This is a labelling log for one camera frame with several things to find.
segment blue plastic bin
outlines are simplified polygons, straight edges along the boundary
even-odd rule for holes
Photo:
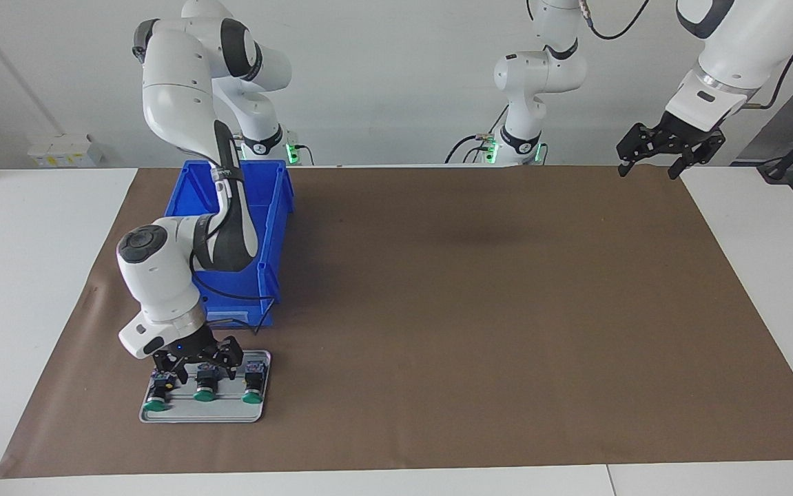
[[[273,301],[227,298],[198,286],[210,320],[236,318],[256,326],[268,305],[280,302],[280,250],[286,234],[286,219],[294,209],[295,194],[283,161],[241,161],[249,211],[258,233],[258,256],[241,272],[198,272],[207,285],[232,295],[273,296]],[[167,205],[166,216],[202,216],[219,210],[216,186],[207,161],[186,161]],[[268,313],[264,325],[273,318]]]

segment blue crate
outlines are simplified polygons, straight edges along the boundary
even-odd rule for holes
[[[236,273],[198,272],[198,278],[213,288],[240,296],[273,296],[280,302],[280,250],[286,233],[286,219],[294,210],[295,194],[283,161],[241,161],[244,188],[252,223],[258,233],[258,256]],[[218,211],[216,186],[207,161],[186,161],[167,205],[166,216],[202,216]],[[247,301],[227,298],[198,286],[206,302],[208,318],[238,318],[256,326],[270,300]],[[264,325],[273,318],[268,314]]]

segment green cap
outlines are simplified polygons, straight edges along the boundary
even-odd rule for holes
[[[148,400],[144,405],[142,405],[142,409],[144,409],[144,411],[165,411],[166,408],[166,403],[157,399]]]
[[[249,403],[250,405],[257,405],[258,403],[261,403],[261,395],[255,391],[246,393],[243,395],[243,402]]]
[[[216,399],[216,393],[202,389],[197,393],[194,393],[194,399],[199,402],[211,402]]]

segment white tabletop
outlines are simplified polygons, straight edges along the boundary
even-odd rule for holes
[[[0,346],[22,351],[21,361],[0,364],[0,390],[8,391],[0,396],[0,457],[134,174],[0,172]],[[793,369],[793,192],[766,185],[753,169],[698,167],[683,181]],[[66,477],[0,481],[0,494],[131,493],[156,484],[171,494],[781,496],[793,493],[793,462]]]

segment brown mat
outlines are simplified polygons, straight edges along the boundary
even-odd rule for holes
[[[296,170],[285,302],[239,336],[263,420],[145,426],[115,242],[176,173],[138,173],[0,477],[793,459],[793,374],[651,167]]]

